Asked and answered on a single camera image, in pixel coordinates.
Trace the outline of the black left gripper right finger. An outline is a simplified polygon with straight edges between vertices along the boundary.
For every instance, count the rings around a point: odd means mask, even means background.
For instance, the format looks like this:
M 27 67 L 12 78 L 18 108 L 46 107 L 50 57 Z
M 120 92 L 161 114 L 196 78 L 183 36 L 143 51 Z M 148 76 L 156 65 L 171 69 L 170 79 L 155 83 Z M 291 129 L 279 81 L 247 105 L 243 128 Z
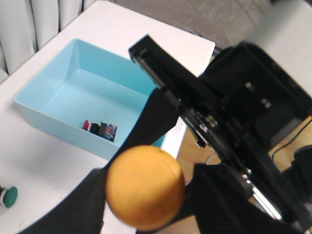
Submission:
M 273 219 L 221 177 L 224 165 L 195 164 L 192 204 L 202 234 L 301 234 L 302 230 Z

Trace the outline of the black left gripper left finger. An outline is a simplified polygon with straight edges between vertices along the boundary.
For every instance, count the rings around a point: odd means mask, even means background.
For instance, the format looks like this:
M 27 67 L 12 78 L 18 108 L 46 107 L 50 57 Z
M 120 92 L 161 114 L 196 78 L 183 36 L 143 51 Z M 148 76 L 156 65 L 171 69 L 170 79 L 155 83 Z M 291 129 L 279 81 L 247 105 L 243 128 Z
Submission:
M 22 234 L 98 234 L 103 225 L 107 169 L 93 169 L 53 210 Z

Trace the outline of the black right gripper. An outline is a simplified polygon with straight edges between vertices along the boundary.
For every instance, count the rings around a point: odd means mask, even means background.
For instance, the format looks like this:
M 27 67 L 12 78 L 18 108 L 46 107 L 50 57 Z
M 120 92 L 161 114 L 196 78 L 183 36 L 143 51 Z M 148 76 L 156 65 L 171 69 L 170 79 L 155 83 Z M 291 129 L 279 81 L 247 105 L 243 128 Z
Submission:
M 129 49 L 154 81 L 137 122 L 110 164 L 125 150 L 151 145 L 181 118 L 200 147 L 210 146 L 226 166 L 221 177 L 248 201 L 300 230 L 312 225 L 312 174 L 294 164 L 280 172 L 269 151 L 312 114 L 312 97 L 258 46 L 223 50 L 195 77 L 149 36 Z M 175 217 L 195 215 L 191 182 Z

